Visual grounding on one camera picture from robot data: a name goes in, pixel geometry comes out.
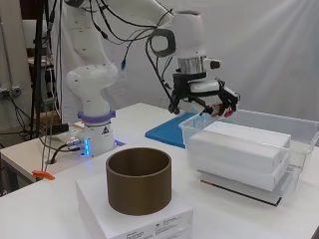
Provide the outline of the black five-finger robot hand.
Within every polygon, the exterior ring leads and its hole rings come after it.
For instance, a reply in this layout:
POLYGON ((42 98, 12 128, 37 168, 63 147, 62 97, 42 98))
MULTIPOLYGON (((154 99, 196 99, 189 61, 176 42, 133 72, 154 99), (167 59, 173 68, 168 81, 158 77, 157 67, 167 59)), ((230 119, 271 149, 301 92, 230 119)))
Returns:
POLYGON ((203 114, 209 114, 213 118, 228 118, 237 111, 240 94, 228 88, 221 79, 209 79, 206 73, 191 75, 175 73, 168 110, 177 115, 180 101, 197 103, 202 107, 203 114), (219 103, 210 106, 203 100, 207 97, 218 97, 219 103))

